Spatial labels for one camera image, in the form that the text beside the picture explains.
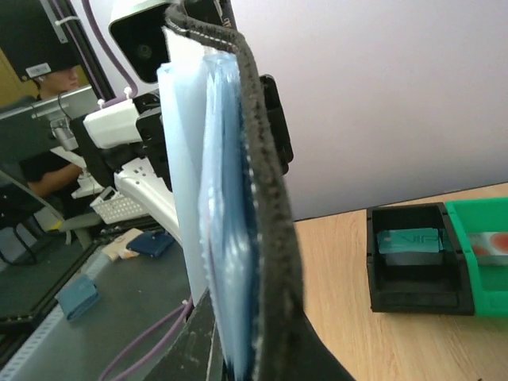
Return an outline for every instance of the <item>gray table surface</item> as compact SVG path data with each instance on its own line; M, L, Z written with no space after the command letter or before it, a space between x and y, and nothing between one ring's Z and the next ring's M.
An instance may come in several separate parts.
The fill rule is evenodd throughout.
M94 260L107 263L100 256L104 255L96 252L89 263ZM28 358L15 380L97 380L127 344L191 294L183 251L176 243L157 259L139 256L107 263L94 281L101 297L98 303L76 321L62 319ZM108 379L147 353L174 320L135 347ZM143 379L175 338L176 335L127 379Z

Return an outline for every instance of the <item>black plastic tray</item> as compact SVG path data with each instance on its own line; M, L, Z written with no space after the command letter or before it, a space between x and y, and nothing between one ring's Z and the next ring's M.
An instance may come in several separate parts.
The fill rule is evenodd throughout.
M383 230L436 229L446 240L440 263L417 252L404 252L411 264L388 263L379 252ZM475 307L468 266L443 203L376 207L367 211L367 270L374 312L473 315Z

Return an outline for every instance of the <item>blue cloth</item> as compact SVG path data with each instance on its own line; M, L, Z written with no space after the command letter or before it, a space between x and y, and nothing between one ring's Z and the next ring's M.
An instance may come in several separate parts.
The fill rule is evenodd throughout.
M127 249L156 258L162 255L175 242L166 233L145 232L127 244Z
M87 312L98 299L97 287L87 275L81 275L56 296L56 300L69 321L73 321Z

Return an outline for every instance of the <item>white label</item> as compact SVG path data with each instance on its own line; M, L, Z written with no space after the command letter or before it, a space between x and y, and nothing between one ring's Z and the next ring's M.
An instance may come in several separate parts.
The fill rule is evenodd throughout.
M26 72L30 78L35 78L40 75L51 73L51 68L47 63L41 63L40 65L27 67Z

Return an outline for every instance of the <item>monitor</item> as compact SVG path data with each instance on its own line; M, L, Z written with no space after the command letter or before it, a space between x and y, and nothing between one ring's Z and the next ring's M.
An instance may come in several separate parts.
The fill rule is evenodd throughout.
M97 108L97 97L90 86L0 115L0 162L17 163L60 145L53 131L65 117L76 119Z

